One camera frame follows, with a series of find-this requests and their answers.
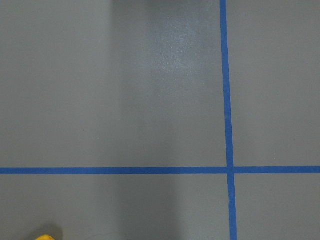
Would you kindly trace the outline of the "yellow corn cob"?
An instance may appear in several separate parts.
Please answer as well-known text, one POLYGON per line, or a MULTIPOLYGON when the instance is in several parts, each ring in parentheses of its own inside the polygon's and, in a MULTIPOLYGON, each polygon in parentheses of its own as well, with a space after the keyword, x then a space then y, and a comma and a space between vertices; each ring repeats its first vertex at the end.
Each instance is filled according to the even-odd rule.
POLYGON ((55 239, 48 234, 44 234, 44 235, 37 237, 35 240, 55 240, 55 239))

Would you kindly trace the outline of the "blue tape grid lines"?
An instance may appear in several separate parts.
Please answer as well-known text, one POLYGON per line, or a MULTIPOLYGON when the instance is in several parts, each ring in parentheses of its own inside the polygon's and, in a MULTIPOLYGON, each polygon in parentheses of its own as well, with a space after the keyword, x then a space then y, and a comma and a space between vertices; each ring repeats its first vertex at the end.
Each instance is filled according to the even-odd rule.
POLYGON ((317 0, 3 0, 0 237, 317 240, 317 0))

